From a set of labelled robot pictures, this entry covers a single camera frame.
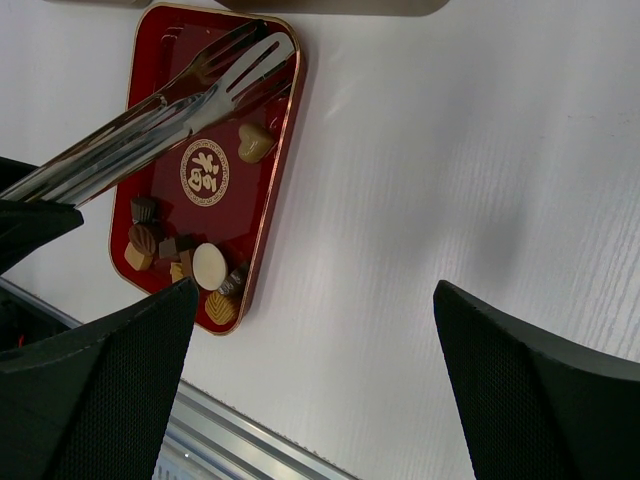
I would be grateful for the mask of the metal serving tongs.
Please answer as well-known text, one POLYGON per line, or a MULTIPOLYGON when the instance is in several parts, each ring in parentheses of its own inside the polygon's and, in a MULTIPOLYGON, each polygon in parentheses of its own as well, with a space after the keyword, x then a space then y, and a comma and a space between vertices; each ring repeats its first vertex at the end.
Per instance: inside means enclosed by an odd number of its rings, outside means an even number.
POLYGON ((201 50, 175 78, 2 191, 7 201, 79 207, 209 127, 243 116, 290 86, 297 53, 286 32, 246 22, 201 50))

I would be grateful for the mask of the dark square chocolate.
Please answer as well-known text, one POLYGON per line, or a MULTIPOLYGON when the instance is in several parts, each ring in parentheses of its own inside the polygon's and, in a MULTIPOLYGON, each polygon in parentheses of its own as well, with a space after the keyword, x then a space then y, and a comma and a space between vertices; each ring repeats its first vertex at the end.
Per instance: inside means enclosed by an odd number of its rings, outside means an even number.
POLYGON ((160 260, 177 261, 180 254, 196 246, 196 242, 189 235, 177 235, 162 240, 158 245, 160 260))

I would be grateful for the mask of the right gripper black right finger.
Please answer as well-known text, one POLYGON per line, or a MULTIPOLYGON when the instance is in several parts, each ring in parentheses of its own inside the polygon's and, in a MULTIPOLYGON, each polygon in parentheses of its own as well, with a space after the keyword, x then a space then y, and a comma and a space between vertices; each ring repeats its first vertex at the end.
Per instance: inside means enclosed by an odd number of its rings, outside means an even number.
POLYGON ((448 281, 433 305, 476 478, 638 478, 638 363, 533 326, 448 281))

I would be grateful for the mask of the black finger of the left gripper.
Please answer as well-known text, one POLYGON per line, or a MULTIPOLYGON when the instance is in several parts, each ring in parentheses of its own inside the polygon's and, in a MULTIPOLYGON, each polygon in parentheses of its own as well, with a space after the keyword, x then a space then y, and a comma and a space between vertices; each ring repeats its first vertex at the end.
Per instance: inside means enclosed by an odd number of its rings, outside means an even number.
POLYGON ((81 212, 69 205, 2 200, 1 272, 83 224, 81 212))

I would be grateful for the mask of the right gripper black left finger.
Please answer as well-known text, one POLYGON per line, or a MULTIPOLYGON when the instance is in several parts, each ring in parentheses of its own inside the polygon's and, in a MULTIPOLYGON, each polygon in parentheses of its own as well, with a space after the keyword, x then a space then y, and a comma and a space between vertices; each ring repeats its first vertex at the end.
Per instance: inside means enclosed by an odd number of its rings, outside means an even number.
POLYGON ((181 280, 2 351, 2 478, 151 478, 198 302, 195 283, 181 280))

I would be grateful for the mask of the small yellow ridged chocolate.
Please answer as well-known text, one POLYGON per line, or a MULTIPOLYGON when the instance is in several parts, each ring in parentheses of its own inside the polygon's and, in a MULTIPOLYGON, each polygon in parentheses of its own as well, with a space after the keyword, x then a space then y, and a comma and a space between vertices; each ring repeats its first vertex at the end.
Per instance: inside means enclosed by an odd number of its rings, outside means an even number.
POLYGON ((170 264, 169 274, 171 282, 176 283, 185 277, 183 266, 181 262, 172 262, 170 264))

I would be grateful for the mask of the gold tin lid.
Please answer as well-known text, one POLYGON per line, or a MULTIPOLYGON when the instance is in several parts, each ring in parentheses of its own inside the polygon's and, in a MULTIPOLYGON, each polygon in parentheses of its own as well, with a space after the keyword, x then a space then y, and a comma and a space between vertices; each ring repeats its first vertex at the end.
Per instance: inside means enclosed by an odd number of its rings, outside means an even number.
POLYGON ((142 8, 148 6, 151 0, 50 0, 49 2, 84 4, 84 5, 104 5, 125 8, 142 8))

